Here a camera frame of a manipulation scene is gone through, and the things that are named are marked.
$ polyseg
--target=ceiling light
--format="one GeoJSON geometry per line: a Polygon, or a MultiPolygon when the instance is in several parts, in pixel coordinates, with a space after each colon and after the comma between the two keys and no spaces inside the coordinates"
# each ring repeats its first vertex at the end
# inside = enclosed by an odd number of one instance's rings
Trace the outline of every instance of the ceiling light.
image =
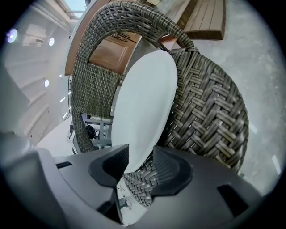
{"type": "Polygon", "coordinates": [[[55,42],[55,39],[51,38],[51,39],[49,40],[49,46],[52,46],[52,45],[54,44],[54,42],[55,42]]]}
{"type": "Polygon", "coordinates": [[[45,80],[45,87],[47,88],[49,86],[49,80],[45,80]]]}
{"type": "Polygon", "coordinates": [[[7,34],[7,37],[8,37],[7,41],[8,41],[9,43],[14,42],[14,41],[16,40],[16,38],[17,38],[17,34],[18,34],[17,30],[11,29],[11,30],[9,31],[9,33],[7,34]]]}

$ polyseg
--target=gray floor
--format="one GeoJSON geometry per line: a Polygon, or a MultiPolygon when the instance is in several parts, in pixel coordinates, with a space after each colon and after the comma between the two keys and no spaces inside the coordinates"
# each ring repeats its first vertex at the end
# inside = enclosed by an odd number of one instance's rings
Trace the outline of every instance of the gray floor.
{"type": "MultiPolygon", "coordinates": [[[[284,57],[266,23],[247,2],[227,0],[227,26],[223,41],[195,40],[199,51],[220,65],[240,90],[250,121],[248,149],[241,168],[246,180],[262,194],[269,192],[285,160],[286,73],[284,57]]],[[[153,51],[144,39],[127,68],[153,51]]]]}

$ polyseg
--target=wooden slat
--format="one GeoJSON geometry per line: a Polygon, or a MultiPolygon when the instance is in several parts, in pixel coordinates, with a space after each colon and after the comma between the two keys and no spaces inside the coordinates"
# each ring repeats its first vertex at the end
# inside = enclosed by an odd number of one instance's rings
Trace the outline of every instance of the wooden slat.
{"type": "Polygon", "coordinates": [[[208,30],[210,28],[210,23],[212,21],[215,10],[215,2],[216,0],[210,0],[206,9],[206,14],[204,16],[204,19],[202,20],[200,30],[208,30]]]}
{"type": "Polygon", "coordinates": [[[223,22],[224,0],[216,0],[214,14],[210,24],[210,30],[221,30],[223,22]]]}
{"type": "Polygon", "coordinates": [[[191,31],[192,30],[199,30],[200,27],[201,27],[201,24],[202,24],[202,20],[206,14],[206,9],[207,9],[207,6],[209,4],[209,1],[210,0],[204,0],[201,7],[200,7],[200,10],[196,16],[196,19],[195,21],[193,22],[193,25],[192,25],[192,28],[191,28],[191,31]]]}
{"type": "Polygon", "coordinates": [[[189,20],[185,26],[184,31],[190,31],[191,30],[193,22],[195,21],[196,16],[197,16],[197,14],[200,10],[200,7],[202,5],[202,2],[203,2],[203,0],[198,0],[198,3],[196,5],[195,9],[193,10],[193,13],[191,14],[191,17],[189,18],[189,20]]]}

